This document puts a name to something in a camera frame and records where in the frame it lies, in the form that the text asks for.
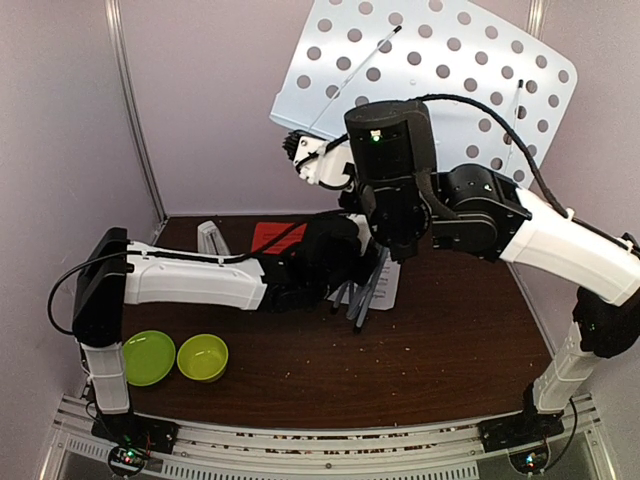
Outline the grey metronome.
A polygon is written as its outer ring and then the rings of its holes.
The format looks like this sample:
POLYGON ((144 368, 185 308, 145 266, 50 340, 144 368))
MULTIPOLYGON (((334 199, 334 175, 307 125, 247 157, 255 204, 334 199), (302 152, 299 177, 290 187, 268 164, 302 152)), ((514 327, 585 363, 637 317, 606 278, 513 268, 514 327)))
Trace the grey metronome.
POLYGON ((231 255, 221 231, 211 220, 205 221, 197 227, 197 251, 209 255, 231 255))

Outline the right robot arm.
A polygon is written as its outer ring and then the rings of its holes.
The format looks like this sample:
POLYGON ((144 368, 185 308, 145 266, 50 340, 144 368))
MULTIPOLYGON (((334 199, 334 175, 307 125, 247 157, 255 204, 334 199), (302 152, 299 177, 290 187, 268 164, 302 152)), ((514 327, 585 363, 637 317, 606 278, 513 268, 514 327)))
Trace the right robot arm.
POLYGON ((639 337, 639 246, 577 219, 546 188, 532 192, 477 164, 437 168, 427 101, 378 101, 344 116, 355 192, 374 239, 401 262, 430 235, 439 249, 518 263, 577 286, 567 337, 523 395, 519 413, 480 423, 488 448, 562 431, 565 407, 602 359, 639 337))

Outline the red sheet music page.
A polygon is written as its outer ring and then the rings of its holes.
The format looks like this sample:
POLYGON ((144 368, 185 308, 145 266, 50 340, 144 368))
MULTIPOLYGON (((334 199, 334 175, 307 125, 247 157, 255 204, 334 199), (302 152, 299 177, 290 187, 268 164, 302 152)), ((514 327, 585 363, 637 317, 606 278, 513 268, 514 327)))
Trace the red sheet music page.
POLYGON ((300 243, 303 239, 306 224, 300 224, 295 229, 293 222, 259 222, 256 224, 251 252, 278 255, 287 248, 300 243))

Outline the white perforated music stand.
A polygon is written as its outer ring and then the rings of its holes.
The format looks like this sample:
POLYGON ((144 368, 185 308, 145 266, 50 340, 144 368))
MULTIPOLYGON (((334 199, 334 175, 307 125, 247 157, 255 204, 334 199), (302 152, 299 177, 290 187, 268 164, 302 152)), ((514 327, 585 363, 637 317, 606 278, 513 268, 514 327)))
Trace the white perforated music stand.
MULTIPOLYGON (((349 110, 425 98, 439 171, 477 164, 531 191, 574 87, 565 59, 470 2, 317 1, 270 117, 350 147, 349 110)), ((373 274, 331 294, 356 322, 391 259, 367 228, 373 274)))

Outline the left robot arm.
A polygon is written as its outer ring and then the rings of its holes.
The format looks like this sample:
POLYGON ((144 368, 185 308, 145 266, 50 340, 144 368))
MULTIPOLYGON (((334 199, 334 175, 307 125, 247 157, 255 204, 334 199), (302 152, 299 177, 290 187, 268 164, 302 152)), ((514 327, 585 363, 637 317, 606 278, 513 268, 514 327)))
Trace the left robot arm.
POLYGON ((304 221, 300 241, 280 254, 261 247, 216 256, 150 246, 109 229, 79 267, 72 334, 86 360, 97 418, 123 444, 146 428, 125 380, 126 304, 191 303, 283 313, 312 309, 348 281, 367 283, 378 249, 361 215, 331 211, 304 221))

